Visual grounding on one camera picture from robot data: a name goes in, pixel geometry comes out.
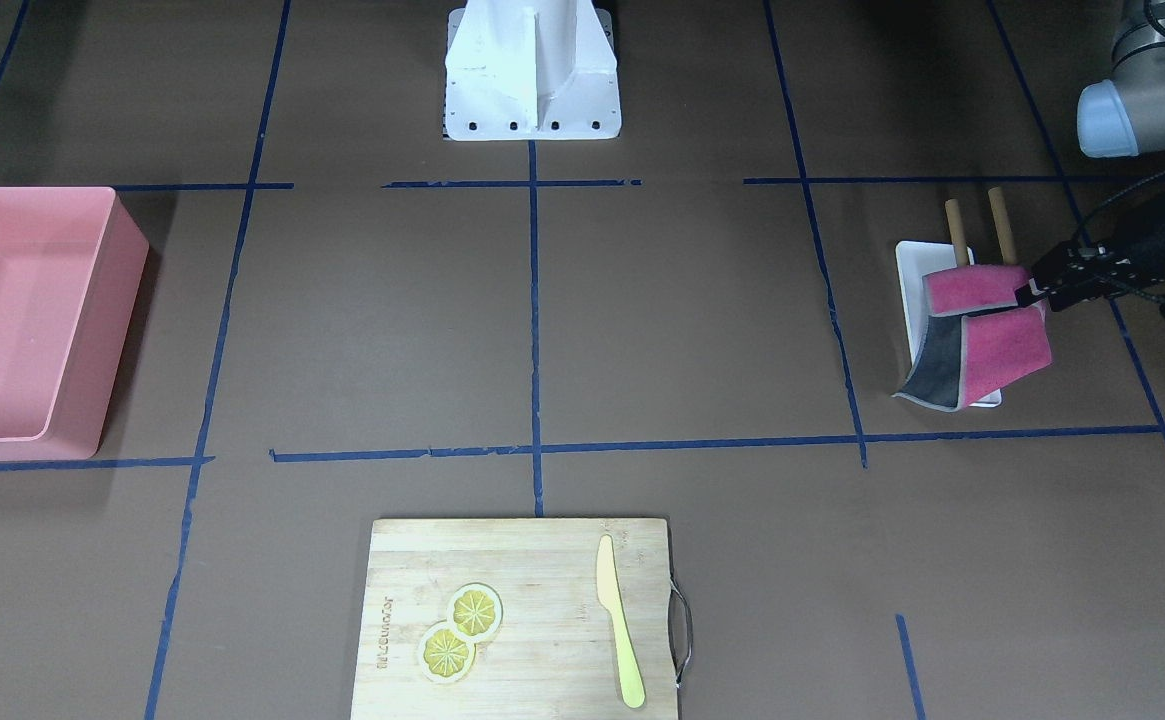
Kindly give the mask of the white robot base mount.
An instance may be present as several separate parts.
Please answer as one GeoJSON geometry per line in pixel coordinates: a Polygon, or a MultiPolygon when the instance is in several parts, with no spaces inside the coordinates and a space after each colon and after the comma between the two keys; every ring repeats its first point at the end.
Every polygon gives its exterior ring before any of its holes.
{"type": "Polygon", "coordinates": [[[449,13],[442,132],[591,141],[623,126],[614,1],[468,1],[449,13]]]}

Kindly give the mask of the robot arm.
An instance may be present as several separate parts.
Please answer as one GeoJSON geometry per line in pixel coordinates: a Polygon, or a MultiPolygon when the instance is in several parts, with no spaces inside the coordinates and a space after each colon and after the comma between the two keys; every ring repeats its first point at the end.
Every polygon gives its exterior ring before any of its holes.
{"type": "MultiPolygon", "coordinates": [[[[1111,73],[1076,101],[1076,140],[1089,158],[1165,151],[1165,1],[1127,1],[1113,38],[1111,73]]],[[[1076,224],[1029,271],[1016,304],[1062,311],[1081,302],[1136,296],[1165,319],[1165,190],[1127,210],[1104,240],[1076,224]]]]}

